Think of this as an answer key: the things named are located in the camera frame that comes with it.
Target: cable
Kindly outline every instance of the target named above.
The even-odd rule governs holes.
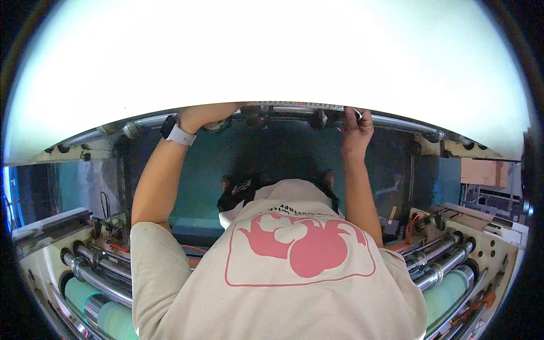
[[[404,228],[404,235],[406,236],[406,243],[403,244],[403,245],[400,245],[400,246],[397,246],[397,247],[394,247],[394,248],[388,248],[389,250],[391,251],[396,251],[396,250],[400,250],[400,249],[404,249],[406,248],[407,246],[411,245],[412,244],[412,231],[413,231],[413,224],[416,222],[416,219],[419,217],[419,216],[425,216],[425,214],[417,214],[413,220],[408,223],[406,225],[406,227]]]
[[[102,213],[104,213],[104,218],[109,217],[109,201],[108,201],[108,195],[106,195],[105,192],[100,192],[100,204],[102,205]]]
[[[118,245],[116,245],[115,243],[108,243],[108,244],[109,244],[110,247],[113,247],[113,248],[119,249],[119,250],[121,250],[121,251],[130,253],[130,250],[125,249],[125,248],[123,248],[123,247],[121,247],[121,246],[118,246]]]
[[[192,245],[182,244],[181,246],[182,246],[182,247],[191,248],[191,249],[195,249],[195,250],[200,250],[200,251],[202,251],[202,252],[204,252],[204,253],[207,252],[207,250],[204,250],[204,249],[198,248],[198,247],[193,247]]]

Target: green roller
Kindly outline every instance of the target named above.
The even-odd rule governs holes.
[[[83,301],[92,293],[100,290],[87,282],[81,282],[75,277],[68,280],[64,294],[83,313]],[[132,324],[132,310],[122,304],[111,301],[106,303],[98,312],[98,327],[115,340],[138,339]]]
[[[108,302],[100,309],[98,327],[116,340],[138,339],[132,324],[132,310],[115,301]]]
[[[83,301],[92,293],[100,292],[100,290],[91,286],[87,282],[81,282],[75,277],[68,280],[64,288],[64,295],[70,300],[80,312],[83,313]]]
[[[427,308],[427,327],[438,320],[468,289],[468,277],[461,270],[452,270],[442,282],[423,292]]]

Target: man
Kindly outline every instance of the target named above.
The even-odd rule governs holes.
[[[238,108],[181,109],[180,143]],[[370,111],[362,113],[358,121],[345,109],[345,219],[314,184],[279,181],[228,211],[230,225],[192,274],[168,225],[188,146],[159,142],[132,208],[132,313],[140,338],[423,338],[423,295],[402,256],[383,249],[364,164],[374,127]]]

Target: metal roller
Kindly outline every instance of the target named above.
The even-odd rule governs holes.
[[[113,301],[117,301],[122,305],[132,308],[132,295],[116,287],[115,285],[106,282],[103,278],[97,275],[87,264],[83,257],[75,257],[67,248],[60,252],[62,262],[72,268],[74,276],[81,281],[86,281],[100,291],[104,292],[107,297]]]
[[[450,272],[455,266],[463,263],[476,248],[474,238],[470,237],[462,246],[457,247],[450,256],[436,263],[433,263],[428,272],[414,280],[414,283],[422,290],[439,285],[444,275]]]
[[[438,257],[440,254],[462,241],[463,234],[460,232],[455,232],[453,234],[444,235],[442,240],[437,242],[437,245],[433,247],[424,248],[422,251],[415,251],[412,253],[412,258],[406,261],[408,271],[413,271],[419,267],[425,266],[434,258]]]
[[[104,253],[100,250],[90,250],[85,247],[81,241],[77,241],[73,244],[74,254],[81,254],[86,257],[89,262],[96,267],[100,267],[115,273],[126,280],[132,281],[131,271],[123,268],[117,263],[103,258]]]

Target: red wire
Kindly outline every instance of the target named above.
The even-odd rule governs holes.
[[[404,235],[406,235],[406,243],[403,244],[403,245],[400,245],[400,246],[397,246],[397,247],[394,247],[394,248],[389,248],[389,250],[400,250],[400,249],[404,249],[406,248],[407,246],[409,246],[410,244],[412,244],[412,230],[413,230],[413,224],[416,222],[416,219],[419,217],[419,216],[425,216],[425,214],[417,214],[413,220],[408,223],[406,225],[406,227],[404,228]]]
[[[200,251],[202,251],[202,252],[207,252],[206,250],[204,250],[204,249],[202,249],[202,248],[193,247],[192,245],[182,244],[181,246],[182,246],[182,247],[191,248],[191,249],[194,249],[194,250],[200,250]]]
[[[116,244],[114,244],[114,243],[110,243],[109,245],[110,245],[111,247],[113,247],[113,248],[117,248],[117,249],[119,249],[119,250],[121,250],[121,251],[129,252],[129,253],[130,253],[130,251],[129,251],[128,249],[125,249],[125,248],[123,248],[123,247],[119,247],[118,245],[116,245]]]

